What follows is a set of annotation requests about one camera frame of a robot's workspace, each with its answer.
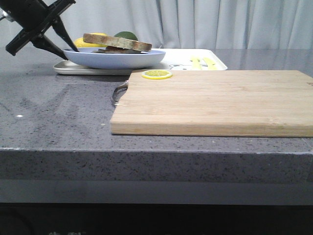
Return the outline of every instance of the granite countertop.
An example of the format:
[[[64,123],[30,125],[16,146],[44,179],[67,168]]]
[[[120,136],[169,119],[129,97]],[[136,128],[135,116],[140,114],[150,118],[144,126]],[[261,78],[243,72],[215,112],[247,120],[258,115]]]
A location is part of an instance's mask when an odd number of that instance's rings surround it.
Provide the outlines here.
[[[229,70],[313,76],[313,50],[213,52]],[[313,181],[313,138],[112,135],[110,97],[127,76],[60,75],[61,59],[32,47],[0,54],[0,179]]]

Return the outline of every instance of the white curtain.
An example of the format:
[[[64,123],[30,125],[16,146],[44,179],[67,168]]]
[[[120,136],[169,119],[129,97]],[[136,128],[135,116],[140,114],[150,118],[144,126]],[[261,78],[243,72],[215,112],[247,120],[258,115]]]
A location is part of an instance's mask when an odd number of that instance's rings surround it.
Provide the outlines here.
[[[76,0],[61,18],[73,40],[132,31],[155,48],[313,48],[313,0]],[[0,46],[20,30],[2,20]],[[67,47],[52,29],[46,35]]]

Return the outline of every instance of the white tray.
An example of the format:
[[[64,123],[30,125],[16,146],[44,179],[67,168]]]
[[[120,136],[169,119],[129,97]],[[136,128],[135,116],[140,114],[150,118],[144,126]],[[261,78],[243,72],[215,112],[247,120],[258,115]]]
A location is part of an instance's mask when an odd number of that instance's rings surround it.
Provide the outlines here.
[[[208,57],[215,62],[217,70],[226,70],[227,66],[210,50],[206,49],[160,49],[166,54],[163,60],[155,66],[146,69],[164,69],[164,70],[191,70],[192,55],[202,59]],[[201,60],[200,64],[203,70],[207,70],[206,63]],[[63,60],[53,66],[54,70],[59,74],[79,74],[79,75],[130,75],[133,70],[103,70],[94,69],[86,66],[75,64],[68,60]]]

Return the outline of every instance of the bamboo cutting board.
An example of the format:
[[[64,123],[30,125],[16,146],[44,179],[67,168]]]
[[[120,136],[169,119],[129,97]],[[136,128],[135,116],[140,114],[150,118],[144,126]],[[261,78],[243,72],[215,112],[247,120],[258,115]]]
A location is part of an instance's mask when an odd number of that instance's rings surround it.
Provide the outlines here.
[[[113,134],[313,137],[313,78],[297,70],[141,72],[129,78]]]

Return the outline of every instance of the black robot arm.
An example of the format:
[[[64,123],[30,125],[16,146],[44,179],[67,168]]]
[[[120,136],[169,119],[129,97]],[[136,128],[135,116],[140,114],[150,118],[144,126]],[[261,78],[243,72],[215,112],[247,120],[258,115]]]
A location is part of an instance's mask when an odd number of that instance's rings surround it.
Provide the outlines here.
[[[57,0],[47,6],[42,0],[0,0],[0,8],[9,17],[23,27],[22,31],[6,46],[12,55],[25,46],[28,42],[40,49],[52,52],[63,59],[63,51],[51,42],[44,34],[49,27],[74,50],[78,51],[70,39],[60,15],[73,3],[74,0]]]

